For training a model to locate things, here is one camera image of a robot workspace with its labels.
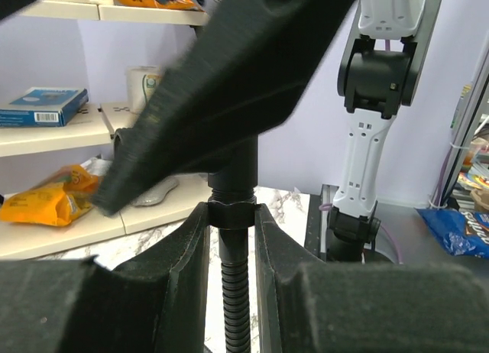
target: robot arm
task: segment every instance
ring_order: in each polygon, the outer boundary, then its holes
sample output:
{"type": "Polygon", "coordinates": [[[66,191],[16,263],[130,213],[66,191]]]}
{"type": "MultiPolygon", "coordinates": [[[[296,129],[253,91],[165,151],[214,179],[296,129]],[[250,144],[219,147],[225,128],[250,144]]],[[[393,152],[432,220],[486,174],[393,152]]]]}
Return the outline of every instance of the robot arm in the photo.
{"type": "MultiPolygon", "coordinates": [[[[414,36],[423,16],[425,2],[361,0],[358,31],[361,36],[371,40],[401,40],[414,36]]],[[[393,59],[396,58],[397,53],[390,54],[393,59]]],[[[385,117],[377,105],[352,108],[353,112],[348,113],[350,128],[345,175],[333,206],[353,217],[370,218],[377,201],[375,179],[382,149],[396,116],[385,117]]]]}
{"type": "Polygon", "coordinates": [[[349,133],[345,171],[329,212],[327,259],[360,261],[380,227],[375,180],[387,133],[413,101],[441,0],[361,0],[338,75],[349,133]],[[403,51],[375,50],[376,39],[403,51]]]}

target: snack package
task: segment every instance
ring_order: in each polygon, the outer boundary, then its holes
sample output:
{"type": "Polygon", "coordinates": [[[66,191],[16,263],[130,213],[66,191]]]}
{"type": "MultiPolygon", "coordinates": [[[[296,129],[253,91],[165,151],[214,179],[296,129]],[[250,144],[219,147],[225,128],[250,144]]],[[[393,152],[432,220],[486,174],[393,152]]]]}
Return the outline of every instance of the snack package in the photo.
{"type": "Polygon", "coordinates": [[[489,214],[451,209],[419,209],[418,213],[450,255],[489,259],[489,214]]]}
{"type": "Polygon", "coordinates": [[[489,191],[489,180],[483,176],[460,172],[457,182],[468,191],[472,191],[473,189],[489,191]]]}
{"type": "Polygon", "coordinates": [[[178,11],[198,11],[199,8],[191,0],[173,0],[167,4],[160,4],[156,0],[116,0],[122,5],[139,8],[173,9],[178,11]]]}
{"type": "Polygon", "coordinates": [[[62,167],[33,189],[6,199],[0,220],[63,227],[92,208],[89,197],[98,186],[99,177],[83,167],[62,167]]]}

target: marble countertop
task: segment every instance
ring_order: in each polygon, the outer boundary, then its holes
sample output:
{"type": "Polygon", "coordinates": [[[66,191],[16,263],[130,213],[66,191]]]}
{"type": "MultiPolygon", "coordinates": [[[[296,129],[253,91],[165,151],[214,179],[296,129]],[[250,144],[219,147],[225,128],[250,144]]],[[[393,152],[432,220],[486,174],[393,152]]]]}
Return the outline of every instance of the marble countertop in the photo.
{"type": "MultiPolygon", "coordinates": [[[[296,242],[304,245],[306,236],[307,210],[309,195],[291,193],[258,187],[256,189],[258,203],[268,205],[277,224],[296,242]]],[[[48,255],[45,259],[75,259],[98,255],[97,263],[113,269],[120,263],[146,250],[162,238],[177,229],[182,222],[164,225],[133,235],[100,242],[82,248],[76,248],[59,254],[48,255]]],[[[219,241],[216,229],[211,233],[209,287],[207,292],[207,311],[222,310],[222,300],[215,298],[222,295],[221,261],[219,259],[219,241]]],[[[249,279],[250,279],[250,311],[251,311],[251,352],[260,352],[258,338],[258,312],[256,268],[254,265],[254,230],[249,232],[249,279]]],[[[206,345],[212,353],[225,353],[224,316],[208,313],[206,317],[206,345]]]]}

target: white shelf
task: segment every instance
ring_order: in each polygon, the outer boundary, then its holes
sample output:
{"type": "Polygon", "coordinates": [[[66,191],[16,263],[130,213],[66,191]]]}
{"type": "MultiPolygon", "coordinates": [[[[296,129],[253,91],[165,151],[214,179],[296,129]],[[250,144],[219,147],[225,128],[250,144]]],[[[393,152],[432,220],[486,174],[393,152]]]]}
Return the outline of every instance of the white shelf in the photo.
{"type": "Polygon", "coordinates": [[[40,0],[20,11],[28,17],[86,19],[91,21],[121,21],[202,26],[209,16],[201,11],[136,8],[120,5],[95,5],[40,0]]]}
{"type": "Polygon", "coordinates": [[[0,260],[40,257],[184,219],[209,199],[211,191],[199,175],[179,176],[179,181],[161,204],[128,207],[111,218],[92,209],[62,228],[0,222],[0,260]]]}
{"type": "Polygon", "coordinates": [[[124,236],[120,216],[92,209],[63,228],[0,222],[0,259],[28,259],[124,236]]]}
{"type": "Polygon", "coordinates": [[[132,128],[138,115],[129,112],[127,102],[102,103],[102,114],[110,134],[114,134],[119,128],[132,128]]]}
{"type": "Polygon", "coordinates": [[[178,176],[179,186],[168,193],[165,200],[156,206],[130,206],[121,212],[125,232],[129,235],[176,222],[189,216],[199,202],[211,196],[207,182],[199,175],[178,176]]]}
{"type": "Polygon", "coordinates": [[[111,144],[97,105],[87,104],[60,128],[0,128],[0,157],[111,144]]]}
{"type": "Polygon", "coordinates": [[[49,17],[65,19],[89,19],[98,21],[99,8],[94,4],[54,2],[51,0],[40,0],[26,7],[21,15],[28,17],[49,17]]]}
{"type": "Polygon", "coordinates": [[[187,24],[192,26],[202,26],[209,19],[209,16],[201,11],[172,11],[120,5],[99,5],[99,14],[100,21],[187,24]]]}

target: yellow chip bag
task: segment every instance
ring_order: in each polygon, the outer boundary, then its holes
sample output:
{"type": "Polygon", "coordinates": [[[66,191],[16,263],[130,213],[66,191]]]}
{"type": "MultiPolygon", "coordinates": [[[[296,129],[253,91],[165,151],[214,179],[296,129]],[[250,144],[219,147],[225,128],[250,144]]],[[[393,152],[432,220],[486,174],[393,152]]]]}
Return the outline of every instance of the yellow chip bag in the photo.
{"type": "Polygon", "coordinates": [[[173,0],[166,4],[160,4],[156,0],[116,0],[122,5],[139,8],[173,9],[178,11],[200,10],[191,0],[173,0]]]}
{"type": "Polygon", "coordinates": [[[97,190],[99,177],[79,166],[66,166],[33,189],[5,200],[0,220],[62,227],[91,208],[89,197],[97,190]]]}

